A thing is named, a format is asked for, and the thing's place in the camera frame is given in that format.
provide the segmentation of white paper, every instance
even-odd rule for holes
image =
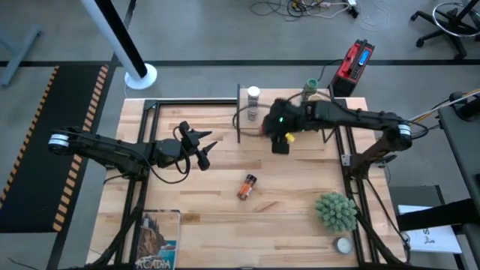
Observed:
[[[398,211],[400,214],[404,214],[430,208],[427,206],[399,205]],[[462,253],[457,236],[451,226],[414,229],[405,233],[409,236],[411,251]]]

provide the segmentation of blue display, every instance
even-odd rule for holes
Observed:
[[[364,51],[363,54],[361,55],[360,61],[358,62],[358,65],[365,65],[365,62],[367,61],[368,55],[370,54],[369,51]]]

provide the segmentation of office chair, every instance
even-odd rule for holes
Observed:
[[[465,58],[465,56],[467,56],[467,51],[465,51],[464,45],[462,44],[462,41],[461,41],[460,38],[475,37],[475,41],[480,41],[480,36],[479,36],[480,31],[477,28],[474,28],[474,27],[472,27],[470,25],[467,25],[466,23],[462,22],[462,19],[468,13],[473,13],[473,14],[475,14],[475,16],[480,18],[480,13],[478,13],[477,11],[475,11],[473,9],[473,6],[475,6],[475,4],[477,2],[479,2],[479,0],[472,0],[467,5],[460,4],[460,3],[454,3],[454,2],[438,4],[433,9],[433,12],[432,12],[431,15],[429,15],[429,14],[423,12],[423,11],[420,11],[420,10],[415,12],[415,14],[413,14],[410,17],[410,20],[414,21],[414,20],[417,19],[418,16],[420,16],[421,18],[427,20],[431,24],[434,24],[434,25],[436,25],[440,28],[439,30],[436,30],[435,32],[433,32],[431,34],[427,34],[423,37],[420,37],[417,40],[416,46],[418,48],[420,48],[424,45],[424,42],[426,40],[429,40],[429,39],[435,38],[435,37],[439,37],[439,36],[445,34],[445,35],[448,35],[448,38],[450,39],[450,41],[453,43],[453,45],[455,46],[455,48],[458,51],[458,54],[454,57],[454,59],[455,60],[461,60],[461,59]],[[444,12],[438,10],[438,8],[442,7],[443,5],[455,5],[455,6],[458,6],[458,7],[462,7],[463,10],[458,14],[458,8],[456,7],[454,9],[448,11],[447,13],[444,13]],[[435,17],[435,14],[442,15],[443,17],[445,17],[447,19],[447,21],[437,19]]]

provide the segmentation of white base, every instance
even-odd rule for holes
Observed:
[[[151,64],[145,64],[145,67],[147,68],[147,75],[142,79],[135,80],[128,72],[125,74],[125,84],[128,88],[133,90],[143,90],[155,83],[155,80],[157,79],[157,69]]]

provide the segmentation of succulent plant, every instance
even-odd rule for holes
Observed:
[[[356,204],[340,193],[322,194],[315,209],[323,225],[334,233],[352,231],[357,227]]]

